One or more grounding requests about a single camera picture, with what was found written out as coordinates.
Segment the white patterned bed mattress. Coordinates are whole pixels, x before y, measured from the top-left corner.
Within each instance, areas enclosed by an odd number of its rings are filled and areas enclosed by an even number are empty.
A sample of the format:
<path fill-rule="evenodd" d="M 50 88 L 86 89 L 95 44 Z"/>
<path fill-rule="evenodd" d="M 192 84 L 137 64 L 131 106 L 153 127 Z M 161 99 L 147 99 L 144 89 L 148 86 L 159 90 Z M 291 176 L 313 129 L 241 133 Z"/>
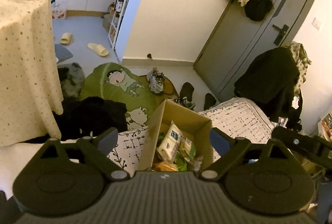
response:
<path fill-rule="evenodd" d="M 222 155 L 210 139 L 212 128 L 232 138 L 265 144 L 274 126 L 246 98 L 232 98 L 202 113 L 165 101 L 143 128 L 123 133 L 111 128 L 95 138 L 51 138 L 42 144 L 1 147 L 1 191 L 10 198 L 17 177 L 23 188 L 29 187 L 32 179 L 44 179 L 55 184 L 56 190 L 67 190 L 80 175 L 109 178 L 117 170 L 132 177 L 137 171 L 151 171 L 155 163 L 172 163 L 184 151 L 189 152 L 187 169 L 202 170 Z"/>

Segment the brown cardboard box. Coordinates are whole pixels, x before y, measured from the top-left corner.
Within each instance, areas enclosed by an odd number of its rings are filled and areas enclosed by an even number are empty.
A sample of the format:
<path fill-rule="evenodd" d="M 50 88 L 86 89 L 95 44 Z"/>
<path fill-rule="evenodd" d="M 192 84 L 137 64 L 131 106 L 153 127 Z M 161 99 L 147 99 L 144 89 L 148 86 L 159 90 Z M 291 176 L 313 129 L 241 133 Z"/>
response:
<path fill-rule="evenodd" d="M 202 157 L 201 169 L 210 166 L 213 163 L 211 129 L 209 118 L 165 100 L 150 119 L 138 170 L 151 170 L 155 158 L 161 165 L 173 165 L 178 154 L 191 164 Z"/>

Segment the white snack pack in box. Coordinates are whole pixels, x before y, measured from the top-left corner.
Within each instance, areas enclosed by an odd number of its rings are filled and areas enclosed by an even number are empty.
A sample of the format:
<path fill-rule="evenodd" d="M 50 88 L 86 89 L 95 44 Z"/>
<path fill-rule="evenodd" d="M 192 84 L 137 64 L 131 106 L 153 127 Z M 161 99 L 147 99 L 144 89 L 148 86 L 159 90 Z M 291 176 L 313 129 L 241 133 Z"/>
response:
<path fill-rule="evenodd" d="M 167 161 L 169 163 L 173 163 L 175 161 L 178 147 L 181 143 L 181 138 L 181 130 L 175 125 L 173 121 L 171 121 L 171 125 L 166 135 L 164 136 L 159 147 L 156 149 L 157 153 L 163 161 Z"/>

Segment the orange snack packet in box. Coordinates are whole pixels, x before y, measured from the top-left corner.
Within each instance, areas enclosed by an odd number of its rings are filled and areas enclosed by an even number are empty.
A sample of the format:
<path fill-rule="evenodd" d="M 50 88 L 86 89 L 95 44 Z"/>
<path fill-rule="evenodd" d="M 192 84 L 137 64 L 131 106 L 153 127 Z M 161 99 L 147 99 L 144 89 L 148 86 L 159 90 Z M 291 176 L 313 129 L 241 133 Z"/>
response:
<path fill-rule="evenodd" d="M 177 165 L 174 163 L 169 163 L 167 161 L 162 161 L 152 165 L 151 169 L 158 172 L 177 172 Z"/>

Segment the green cartoon floor rug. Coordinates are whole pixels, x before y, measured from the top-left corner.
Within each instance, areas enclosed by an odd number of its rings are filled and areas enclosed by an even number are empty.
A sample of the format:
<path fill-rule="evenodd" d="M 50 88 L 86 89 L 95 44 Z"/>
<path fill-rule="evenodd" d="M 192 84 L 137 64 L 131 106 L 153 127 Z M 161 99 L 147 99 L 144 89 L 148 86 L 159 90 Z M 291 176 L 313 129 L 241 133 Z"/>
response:
<path fill-rule="evenodd" d="M 163 102 L 161 96 L 150 91 L 145 76 L 137 76 L 116 63 L 99 65 L 85 78 L 81 100 L 93 96 L 124 103 L 129 130 L 147 126 L 150 116 Z"/>

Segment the grey fluffy cushion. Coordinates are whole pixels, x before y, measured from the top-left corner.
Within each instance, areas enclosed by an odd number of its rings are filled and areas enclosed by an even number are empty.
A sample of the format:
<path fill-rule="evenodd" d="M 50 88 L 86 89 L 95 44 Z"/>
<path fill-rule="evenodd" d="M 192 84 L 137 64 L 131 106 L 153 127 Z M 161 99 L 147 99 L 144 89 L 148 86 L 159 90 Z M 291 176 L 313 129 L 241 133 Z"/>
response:
<path fill-rule="evenodd" d="M 78 63 L 60 65 L 59 80 L 64 100 L 79 100 L 85 82 L 85 74 Z"/>

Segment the black coat on rack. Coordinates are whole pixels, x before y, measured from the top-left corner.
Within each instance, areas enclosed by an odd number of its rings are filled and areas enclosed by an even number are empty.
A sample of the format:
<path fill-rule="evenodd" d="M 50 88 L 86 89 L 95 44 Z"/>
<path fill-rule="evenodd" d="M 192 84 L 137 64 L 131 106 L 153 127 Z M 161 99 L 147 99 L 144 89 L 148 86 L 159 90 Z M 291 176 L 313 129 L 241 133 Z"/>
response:
<path fill-rule="evenodd" d="M 289 49 L 274 48 L 253 60 L 234 83 L 234 94 L 252 100 L 272 122 L 287 118 L 286 127 L 298 132 L 302 108 L 293 108 L 292 102 L 299 75 Z"/>

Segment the cream dotted tablecloth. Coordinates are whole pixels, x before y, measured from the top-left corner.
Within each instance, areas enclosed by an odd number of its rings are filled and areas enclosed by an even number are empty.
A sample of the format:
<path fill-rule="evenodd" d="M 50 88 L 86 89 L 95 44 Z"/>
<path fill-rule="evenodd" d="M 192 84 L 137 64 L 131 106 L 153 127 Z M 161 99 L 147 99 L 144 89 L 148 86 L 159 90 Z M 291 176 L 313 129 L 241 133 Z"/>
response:
<path fill-rule="evenodd" d="M 50 0 L 1 0 L 1 146 L 45 134 L 61 115 Z"/>

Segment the grey white sneaker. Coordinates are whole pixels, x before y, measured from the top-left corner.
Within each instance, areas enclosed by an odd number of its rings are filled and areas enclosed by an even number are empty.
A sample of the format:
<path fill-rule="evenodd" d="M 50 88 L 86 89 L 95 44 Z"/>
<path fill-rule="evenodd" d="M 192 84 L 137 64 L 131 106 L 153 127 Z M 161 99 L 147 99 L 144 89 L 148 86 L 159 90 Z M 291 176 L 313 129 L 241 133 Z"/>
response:
<path fill-rule="evenodd" d="M 156 95 L 162 95 L 164 93 L 165 77 L 157 68 L 153 68 L 147 73 L 146 80 L 149 83 L 149 89 L 152 93 Z"/>

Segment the grey door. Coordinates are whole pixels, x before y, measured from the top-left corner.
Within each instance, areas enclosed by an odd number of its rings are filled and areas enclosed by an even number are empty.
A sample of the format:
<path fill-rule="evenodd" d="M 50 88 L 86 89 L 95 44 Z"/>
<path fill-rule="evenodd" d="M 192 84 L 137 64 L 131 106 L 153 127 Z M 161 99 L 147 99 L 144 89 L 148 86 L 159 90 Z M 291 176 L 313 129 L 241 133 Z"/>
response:
<path fill-rule="evenodd" d="M 229 3 L 194 63 L 194 69 L 220 102 L 233 97 L 234 83 L 261 53 L 292 41 L 314 0 L 272 0 L 273 8 L 261 22 L 246 17 L 244 8 Z M 272 25 L 289 29 L 279 46 Z"/>

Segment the left beige slipper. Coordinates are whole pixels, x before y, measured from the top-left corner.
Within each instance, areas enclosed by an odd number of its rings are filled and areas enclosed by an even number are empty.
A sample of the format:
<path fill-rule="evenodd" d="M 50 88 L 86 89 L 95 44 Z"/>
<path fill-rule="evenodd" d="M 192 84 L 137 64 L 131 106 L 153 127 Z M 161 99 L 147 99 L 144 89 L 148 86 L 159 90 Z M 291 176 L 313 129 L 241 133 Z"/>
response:
<path fill-rule="evenodd" d="M 64 33 L 60 38 L 60 44 L 62 45 L 68 45 L 71 41 L 71 33 Z"/>

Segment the white shoe rack shelf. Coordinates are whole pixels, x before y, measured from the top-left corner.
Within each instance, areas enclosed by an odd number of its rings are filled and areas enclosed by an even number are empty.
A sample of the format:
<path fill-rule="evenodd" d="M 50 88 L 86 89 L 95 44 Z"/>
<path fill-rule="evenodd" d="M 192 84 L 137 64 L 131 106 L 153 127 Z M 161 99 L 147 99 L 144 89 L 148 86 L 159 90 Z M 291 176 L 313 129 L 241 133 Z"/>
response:
<path fill-rule="evenodd" d="M 124 14 L 127 8 L 129 0 L 116 0 L 114 7 L 112 8 L 112 19 L 110 23 L 110 28 L 108 32 L 108 39 L 111 45 L 111 48 L 115 51 L 116 41 L 118 39 L 120 26 L 124 18 Z"/>

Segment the camouflage patterned garment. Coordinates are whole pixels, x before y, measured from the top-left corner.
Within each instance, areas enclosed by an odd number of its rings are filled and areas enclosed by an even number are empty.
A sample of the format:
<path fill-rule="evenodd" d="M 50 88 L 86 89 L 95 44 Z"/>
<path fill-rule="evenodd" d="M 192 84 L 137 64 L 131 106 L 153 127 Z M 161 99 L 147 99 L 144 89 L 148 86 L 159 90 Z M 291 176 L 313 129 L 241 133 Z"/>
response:
<path fill-rule="evenodd" d="M 294 94 L 300 95 L 300 88 L 302 84 L 306 81 L 306 74 L 308 67 L 312 64 L 311 60 L 308 58 L 304 45 L 298 42 L 292 42 L 288 49 L 290 50 L 293 60 L 299 71 L 298 81 L 294 87 Z"/>

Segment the white red plastic bag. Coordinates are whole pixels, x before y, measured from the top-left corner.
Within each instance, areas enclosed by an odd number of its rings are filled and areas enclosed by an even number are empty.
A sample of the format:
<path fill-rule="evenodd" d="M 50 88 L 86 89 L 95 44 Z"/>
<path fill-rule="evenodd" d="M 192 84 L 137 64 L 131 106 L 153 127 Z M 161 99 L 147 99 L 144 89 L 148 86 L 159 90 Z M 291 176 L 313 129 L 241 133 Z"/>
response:
<path fill-rule="evenodd" d="M 66 18 L 66 4 L 63 2 L 53 2 L 51 4 L 52 18 L 55 20 L 62 20 Z"/>

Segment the white wall switch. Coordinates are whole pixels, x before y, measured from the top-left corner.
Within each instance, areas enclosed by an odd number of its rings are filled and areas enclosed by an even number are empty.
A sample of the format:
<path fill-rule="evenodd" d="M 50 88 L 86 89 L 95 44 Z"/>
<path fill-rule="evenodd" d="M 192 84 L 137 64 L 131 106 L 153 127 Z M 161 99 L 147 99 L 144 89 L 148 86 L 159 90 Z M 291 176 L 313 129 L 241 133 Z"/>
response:
<path fill-rule="evenodd" d="M 312 22 L 312 26 L 313 26 L 316 30 L 320 30 L 321 25 L 322 25 L 322 22 L 319 21 L 319 19 L 315 17 L 314 20 L 313 20 L 313 22 Z"/>

